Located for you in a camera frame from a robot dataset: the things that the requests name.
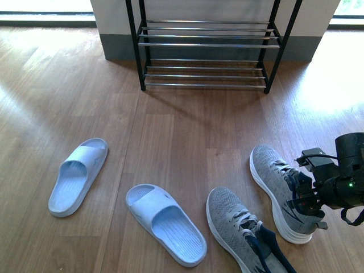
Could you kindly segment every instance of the gray sneaker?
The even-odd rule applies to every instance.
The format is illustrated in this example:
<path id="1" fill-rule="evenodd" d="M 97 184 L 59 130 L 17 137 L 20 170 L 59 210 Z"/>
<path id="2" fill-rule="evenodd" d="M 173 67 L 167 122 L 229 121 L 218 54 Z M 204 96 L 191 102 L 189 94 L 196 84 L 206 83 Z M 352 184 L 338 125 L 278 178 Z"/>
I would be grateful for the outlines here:
<path id="1" fill-rule="evenodd" d="M 249 213 L 231 190 L 213 189 L 206 214 L 215 239 L 235 258 L 243 273 L 296 273 L 280 251 L 275 234 Z"/>
<path id="2" fill-rule="evenodd" d="M 272 147 L 261 145 L 253 149 L 250 155 L 250 171 L 257 184 L 269 195 L 275 225 L 288 242 L 307 243 L 317 228 L 327 228 L 326 223 L 321 222 L 325 216 L 322 210 L 308 216 L 288 205 L 288 201 L 295 198 L 290 189 L 294 187 L 291 179 L 305 175 L 289 166 Z"/>

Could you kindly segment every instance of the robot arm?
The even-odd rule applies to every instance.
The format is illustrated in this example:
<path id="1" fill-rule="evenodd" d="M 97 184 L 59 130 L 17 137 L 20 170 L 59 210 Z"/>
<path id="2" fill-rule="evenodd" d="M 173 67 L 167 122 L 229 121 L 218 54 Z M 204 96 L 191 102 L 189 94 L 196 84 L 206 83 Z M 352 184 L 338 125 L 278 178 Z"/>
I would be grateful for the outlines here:
<path id="1" fill-rule="evenodd" d="M 316 181 L 298 181 L 296 198 L 289 204 L 307 215 L 317 213 L 323 205 L 343 208 L 341 218 L 358 226 L 364 222 L 364 210 L 354 222 L 346 218 L 346 212 L 364 205 L 364 133 L 342 135 L 335 144 L 337 157 L 320 148 L 302 151 L 296 161 L 312 172 Z M 331 158 L 337 159 L 338 165 Z"/>

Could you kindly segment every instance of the shoe rack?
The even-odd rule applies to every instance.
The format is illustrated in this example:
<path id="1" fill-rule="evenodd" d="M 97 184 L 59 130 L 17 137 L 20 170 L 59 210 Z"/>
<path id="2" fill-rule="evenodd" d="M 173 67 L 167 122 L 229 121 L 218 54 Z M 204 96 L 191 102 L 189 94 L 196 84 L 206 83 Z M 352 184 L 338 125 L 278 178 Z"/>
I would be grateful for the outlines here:
<path id="1" fill-rule="evenodd" d="M 287 45 L 302 0 L 296 0 L 291 16 L 281 36 L 275 19 L 280 0 L 274 0 L 270 17 L 265 22 L 231 22 L 219 20 L 154 20 L 147 17 L 144 0 L 139 0 L 141 22 L 135 27 L 131 0 L 125 0 L 129 17 L 131 37 L 139 75 L 140 88 L 146 86 L 180 86 L 263 90 L 268 94 L 272 87 L 284 49 Z M 153 58 L 152 48 L 159 50 Z M 168 51 L 182 52 L 192 48 L 200 50 L 258 50 L 252 60 L 169 57 Z M 274 49 L 275 59 L 270 70 L 264 65 L 268 50 Z"/>

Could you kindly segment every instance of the wooden floor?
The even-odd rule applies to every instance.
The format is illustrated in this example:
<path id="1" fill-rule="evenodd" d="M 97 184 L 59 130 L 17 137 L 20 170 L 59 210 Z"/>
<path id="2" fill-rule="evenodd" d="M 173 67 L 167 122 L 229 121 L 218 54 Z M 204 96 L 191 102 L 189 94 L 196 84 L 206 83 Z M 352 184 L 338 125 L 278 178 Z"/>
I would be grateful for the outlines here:
<path id="1" fill-rule="evenodd" d="M 335 155 L 336 137 L 364 131 L 363 44 L 363 32 L 327 32 L 311 63 L 282 63 L 269 95 L 143 93 L 134 62 L 106 61 L 96 29 L 0 28 L 0 272 L 240 272 L 208 228 L 209 192 L 230 188 L 277 232 L 250 152 L 267 143 L 297 167 L 302 150 Z M 59 165 L 92 137 L 109 144 L 105 165 L 79 210 L 55 218 Z M 197 267 L 176 263 L 128 211 L 141 183 L 167 190 L 201 230 Z M 297 272 L 362 272 L 364 225 L 324 210 L 328 230 L 306 245 L 277 235 L 282 251 Z"/>

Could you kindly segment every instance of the slide sandal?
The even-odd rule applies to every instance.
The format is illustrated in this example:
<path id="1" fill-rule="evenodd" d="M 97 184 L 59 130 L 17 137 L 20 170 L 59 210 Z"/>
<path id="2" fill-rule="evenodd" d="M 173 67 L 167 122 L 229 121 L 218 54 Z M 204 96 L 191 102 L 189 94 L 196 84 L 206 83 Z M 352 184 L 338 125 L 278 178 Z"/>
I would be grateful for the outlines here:
<path id="1" fill-rule="evenodd" d="M 182 266 L 196 266 L 206 256 L 205 238 L 162 188 L 151 184 L 137 185 L 128 191 L 126 204 L 138 222 Z"/>
<path id="2" fill-rule="evenodd" d="M 65 217 L 79 208 L 106 155 L 107 143 L 101 138 L 92 138 L 80 144 L 62 163 L 48 203 L 53 216 Z"/>

